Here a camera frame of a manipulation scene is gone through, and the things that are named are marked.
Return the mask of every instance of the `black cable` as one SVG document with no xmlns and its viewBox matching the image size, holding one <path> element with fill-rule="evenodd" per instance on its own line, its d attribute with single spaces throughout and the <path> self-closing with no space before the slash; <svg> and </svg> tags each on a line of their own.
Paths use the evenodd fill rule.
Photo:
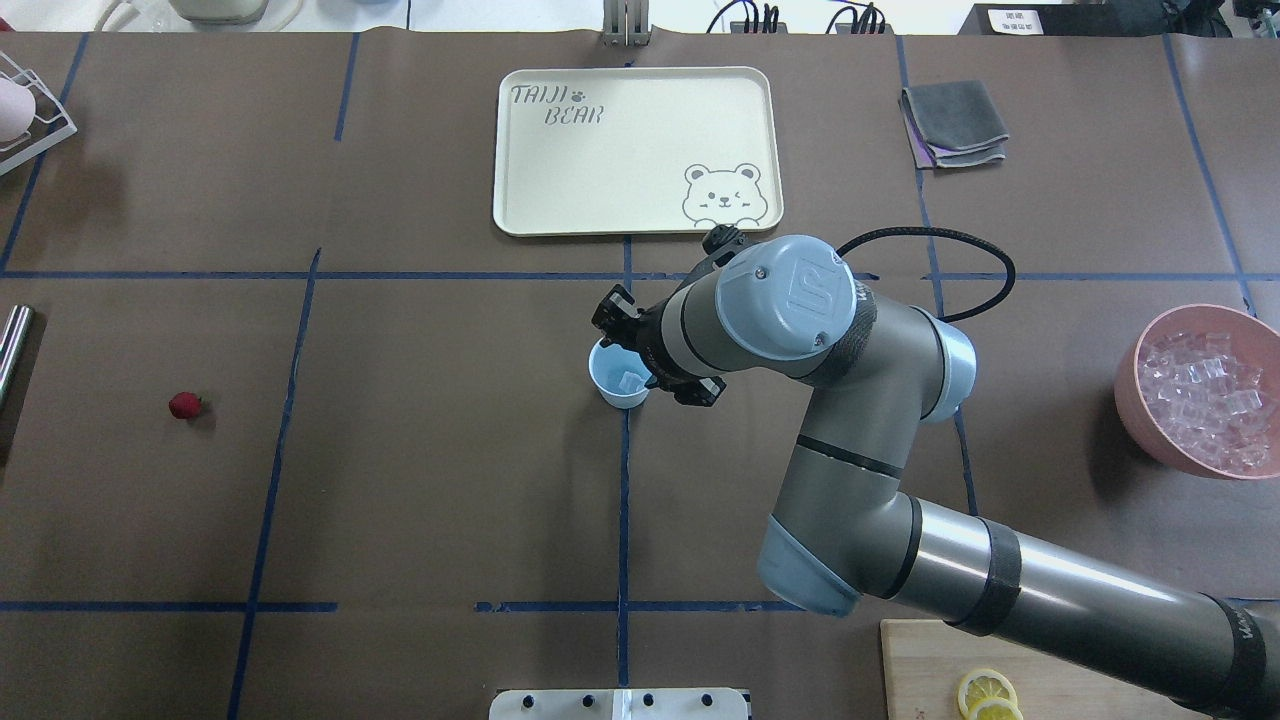
<svg viewBox="0 0 1280 720">
<path fill-rule="evenodd" d="M 1012 258 L 1010 258 L 1004 250 L 996 247 L 993 243 L 987 242 L 986 240 L 982 240 L 980 237 L 975 237 L 975 236 L 972 236 L 972 234 L 969 234 L 966 232 L 954 231 L 954 229 L 950 229 L 950 228 L 922 228 L 922 227 L 915 227 L 915 225 L 896 227 L 896 228 L 881 228 L 878 231 L 864 232 L 863 234 L 860 234 L 860 236 L 855 237 L 854 240 L 850 240 L 849 242 L 846 242 L 845 245 L 842 245 L 840 247 L 840 250 L 837 250 L 836 252 L 838 252 L 840 256 L 844 258 L 850 250 L 852 250 L 852 249 L 855 249 L 855 247 L 858 247 L 860 245 L 867 245 L 868 242 L 870 242 L 873 240 L 879 240 L 882 237 L 891 237 L 891 236 L 900 236 L 900 234 L 901 236 L 910 234 L 910 236 L 919 236 L 919 237 L 946 237 L 946 238 L 950 238 L 950 240 L 959 240 L 960 242 L 963 242 L 965 245 L 972 245 L 972 246 L 977 247 L 978 250 L 983 250 L 986 252 L 989 252 L 991 255 L 995 255 L 996 259 L 1000 260 L 1001 264 L 1005 265 L 1005 284 L 1000 288 L 1000 292 L 997 292 L 996 295 L 991 296 L 989 300 L 987 300 L 986 302 L 983 302 L 980 305 L 975 305 L 975 306 L 973 306 L 973 307 L 970 307 L 968 310 L 964 310 L 961 313 L 952 313 L 950 315 L 943 315 L 943 316 L 938 318 L 943 323 L 954 323 L 956 320 L 964 320 L 964 319 L 968 319 L 968 318 L 973 318 L 974 315 L 979 315 L 982 313 L 986 313 L 987 310 L 991 310 L 996 305 L 1000 305 L 1000 302 L 1004 299 L 1009 297 L 1010 291 L 1014 290 L 1014 282 L 1018 279 L 1018 270 L 1016 270 L 1016 268 L 1014 268 L 1014 259 Z"/>
<path fill-rule="evenodd" d="M 759 22 L 759 19 L 760 19 L 760 9 L 755 6 L 754 0 L 730 0 L 730 3 L 726 4 L 723 8 L 721 8 L 719 12 L 716 13 L 716 17 L 712 18 L 712 23 L 709 26 L 707 26 L 707 32 L 713 31 L 716 28 L 716 22 L 719 20 L 722 17 L 724 17 L 724 13 L 727 13 L 730 8 L 732 8 L 733 5 L 737 5 L 739 3 L 742 4 L 742 13 L 745 13 L 745 18 L 746 18 L 745 20 L 742 20 L 742 29 L 746 31 L 746 32 L 750 32 L 751 31 L 751 12 L 753 10 L 755 12 L 755 19 L 756 19 L 756 22 Z"/>
<path fill-rule="evenodd" d="M 887 24 L 887 18 L 884 12 L 876 6 L 876 3 L 852 3 L 850 0 L 838 0 L 844 4 L 844 8 L 836 10 L 836 14 L 831 17 L 831 22 L 827 23 L 827 31 L 824 35 L 831 33 L 831 28 L 836 27 L 836 22 L 845 10 L 852 10 L 854 18 L 849 26 L 849 32 L 851 35 L 883 35 L 884 26 Z M 859 22 L 859 14 L 856 8 L 863 8 L 861 22 Z"/>
<path fill-rule="evenodd" d="M 827 29 L 823 31 L 823 35 L 831 35 L 831 28 L 836 27 L 836 20 L 840 19 L 840 15 L 845 14 L 845 10 L 850 10 L 850 12 L 854 13 L 852 26 L 858 24 L 858 8 L 855 8 L 852 4 L 845 5 L 844 8 L 836 10 L 835 15 L 831 15 L 831 22 L 827 23 Z"/>
</svg>

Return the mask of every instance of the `metal rod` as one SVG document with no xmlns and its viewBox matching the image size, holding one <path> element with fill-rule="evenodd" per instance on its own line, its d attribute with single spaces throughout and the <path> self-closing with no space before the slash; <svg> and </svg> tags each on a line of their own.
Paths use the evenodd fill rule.
<svg viewBox="0 0 1280 720">
<path fill-rule="evenodd" d="M 9 386 L 13 383 L 13 373 L 22 356 L 22 345 L 27 340 L 27 331 L 31 329 L 32 309 L 27 305 L 14 305 L 9 311 L 9 319 L 4 324 L 4 340 L 0 340 L 0 407 L 9 396 Z"/>
</svg>

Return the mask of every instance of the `pink object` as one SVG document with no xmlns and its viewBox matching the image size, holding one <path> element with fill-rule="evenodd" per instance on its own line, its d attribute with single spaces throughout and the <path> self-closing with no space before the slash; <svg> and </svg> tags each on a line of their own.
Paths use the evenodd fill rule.
<svg viewBox="0 0 1280 720">
<path fill-rule="evenodd" d="M 1178 447 L 1151 416 L 1151 410 L 1138 389 L 1138 348 L 1148 340 L 1160 340 L 1179 331 L 1190 333 L 1230 333 L 1231 347 L 1242 363 L 1262 368 L 1262 391 L 1280 398 L 1280 333 L 1265 323 L 1220 305 L 1183 305 L 1156 318 L 1142 331 L 1116 370 L 1116 410 L 1129 434 L 1156 460 L 1192 475 L 1221 480 L 1267 480 L 1280 478 L 1280 423 L 1267 432 L 1277 452 L 1266 465 L 1247 474 L 1212 468 Z"/>
</svg>

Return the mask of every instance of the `dish rack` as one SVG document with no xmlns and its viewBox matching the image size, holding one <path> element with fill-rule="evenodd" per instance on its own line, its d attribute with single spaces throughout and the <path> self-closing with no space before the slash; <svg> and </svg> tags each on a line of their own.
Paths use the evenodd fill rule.
<svg viewBox="0 0 1280 720">
<path fill-rule="evenodd" d="M 36 119 L 32 126 L 15 140 L 0 146 L 0 176 L 3 176 L 76 135 L 76 123 L 72 122 L 58 97 L 49 91 L 49 86 L 40 79 L 40 76 L 23 69 L 4 53 L 0 53 L 0 60 L 3 60 L 0 61 L 0 77 L 31 88 L 36 95 Z M 37 138 L 36 136 L 40 133 L 33 132 L 33 129 L 38 131 L 40 127 L 44 127 L 45 132 Z"/>
</svg>

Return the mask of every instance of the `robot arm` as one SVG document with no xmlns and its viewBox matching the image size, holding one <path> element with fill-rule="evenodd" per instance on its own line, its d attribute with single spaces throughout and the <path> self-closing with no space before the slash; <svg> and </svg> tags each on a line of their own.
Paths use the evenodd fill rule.
<svg viewBox="0 0 1280 720">
<path fill-rule="evenodd" d="M 936 615 L 1148 688 L 1217 717 L 1280 717 L 1280 625 L 1267 610 L 1166 587 L 918 500 L 899 478 L 922 421 L 973 388 L 969 340 L 877 296 L 820 240 L 750 245 L 721 227 L 709 258 L 641 310 L 621 287 L 593 322 L 634 350 L 652 386 L 712 405 L 718 375 L 769 368 L 812 386 L 759 573 L 805 610 L 844 616 L 861 594 Z"/>
</svg>

